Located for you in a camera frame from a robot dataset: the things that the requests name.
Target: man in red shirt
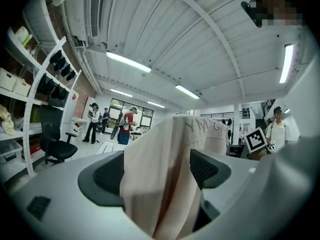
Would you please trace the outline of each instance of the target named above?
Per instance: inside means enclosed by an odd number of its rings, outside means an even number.
[[[127,145],[130,138],[131,126],[135,126],[134,114],[137,114],[137,109],[135,107],[130,108],[130,110],[124,114],[123,118],[119,123],[119,134],[118,134],[118,144]]]

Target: chair seat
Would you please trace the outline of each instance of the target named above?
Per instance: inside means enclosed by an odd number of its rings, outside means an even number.
[[[65,160],[72,157],[78,148],[75,145],[58,140],[50,145],[48,155],[59,160]]]

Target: white corrugated ceiling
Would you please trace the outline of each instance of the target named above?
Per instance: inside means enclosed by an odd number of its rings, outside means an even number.
[[[88,38],[85,52],[92,73],[103,89],[112,85],[173,111],[280,97],[288,91],[279,84],[285,45],[298,47],[304,30],[257,28],[242,1],[249,0],[101,0],[100,31]],[[67,12],[73,2],[66,2]],[[88,21],[90,12],[79,10]],[[68,14],[67,20],[70,29],[81,22]],[[151,73],[107,59],[107,49]],[[181,93],[177,84],[201,99]]]

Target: person wearing black cap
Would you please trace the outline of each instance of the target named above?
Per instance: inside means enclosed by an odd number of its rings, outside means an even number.
[[[92,107],[92,115],[88,115],[88,118],[90,118],[91,122],[89,124],[88,130],[86,131],[85,138],[82,141],[89,142],[90,132],[92,129],[91,144],[94,144],[96,143],[96,129],[99,122],[100,112],[98,110],[99,106],[97,103],[92,103],[90,107]]]
[[[136,126],[134,123],[134,114],[137,114],[137,109],[135,107],[130,108],[130,110],[124,114],[119,123],[119,134],[118,134],[118,144],[127,145],[130,138],[130,128],[131,126]]]
[[[104,108],[104,113],[102,116],[102,131],[100,132],[100,135],[104,135],[107,124],[108,124],[108,119],[109,119],[109,113],[108,113],[108,108]]]
[[[282,121],[282,110],[280,106],[277,106],[273,110],[273,115],[275,120],[269,124],[265,137],[268,144],[274,145],[274,151],[277,151],[289,144],[290,132],[288,125]]]

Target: white shelving unit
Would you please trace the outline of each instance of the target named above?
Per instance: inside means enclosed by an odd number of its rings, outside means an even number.
[[[8,30],[7,41],[4,45],[5,49],[21,65],[28,65],[34,67],[36,69],[36,75],[27,97],[0,88],[1,95],[26,102],[23,119],[23,131],[16,130],[14,135],[8,135],[5,133],[0,134],[0,141],[22,138],[23,154],[25,160],[24,161],[19,159],[13,159],[9,162],[0,164],[0,176],[3,182],[9,180],[11,177],[21,172],[25,168],[27,168],[28,174],[32,175],[34,173],[33,163],[45,156],[45,152],[43,150],[39,150],[31,155],[29,146],[29,136],[42,133],[41,124],[30,123],[32,106],[48,104],[47,102],[35,99],[37,87],[43,74],[46,73],[48,78],[52,79],[56,84],[59,84],[70,94],[81,73],[81,71],[77,72],[75,70],[74,66],[71,64],[70,60],[68,59],[66,53],[62,48],[64,43],[66,42],[66,38],[63,37],[61,40],[58,39],[52,22],[50,20],[45,0],[30,0],[25,5],[22,15],[27,24],[28,31],[33,35],[35,40],[38,43],[44,42],[43,50],[47,54],[47,58],[44,60],[42,65],[38,63],[35,60],[35,58],[32,57],[32,55],[29,54],[28,51],[22,46],[22,44],[17,40],[12,29],[10,28]],[[61,83],[58,79],[56,79],[47,71],[47,67],[49,66],[51,56],[54,55],[58,50],[62,51],[62,55],[65,57],[67,63],[70,64],[70,68],[75,71],[75,80],[73,81],[73,83],[71,83],[71,88],[65,86],[63,83]],[[67,102],[65,104],[65,107],[67,106],[67,103],[69,101],[68,97],[66,98],[66,100]]]

